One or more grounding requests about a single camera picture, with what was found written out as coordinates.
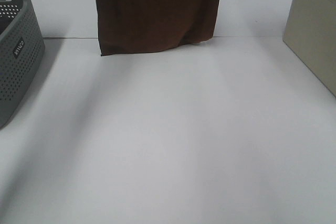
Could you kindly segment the grey perforated plastic basket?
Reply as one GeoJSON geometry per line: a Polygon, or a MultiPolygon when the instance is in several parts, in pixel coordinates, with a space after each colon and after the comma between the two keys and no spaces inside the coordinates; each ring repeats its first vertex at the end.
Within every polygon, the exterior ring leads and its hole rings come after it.
{"type": "Polygon", "coordinates": [[[19,106],[44,53],[32,1],[1,1],[1,127],[19,106]]]}

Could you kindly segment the brown towel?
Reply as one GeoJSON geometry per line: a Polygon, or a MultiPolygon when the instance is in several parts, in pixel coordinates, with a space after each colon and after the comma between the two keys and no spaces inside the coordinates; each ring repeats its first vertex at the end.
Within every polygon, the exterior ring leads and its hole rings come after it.
{"type": "Polygon", "coordinates": [[[214,35],[219,0],[96,0],[103,56],[160,52],[214,35]]]}

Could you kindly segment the beige storage box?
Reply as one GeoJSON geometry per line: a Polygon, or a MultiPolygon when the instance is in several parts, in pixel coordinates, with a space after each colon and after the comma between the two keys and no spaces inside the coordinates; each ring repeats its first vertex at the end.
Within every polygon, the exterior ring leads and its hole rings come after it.
{"type": "Polygon", "coordinates": [[[335,0],[292,0],[282,39],[335,94],[335,0]]]}

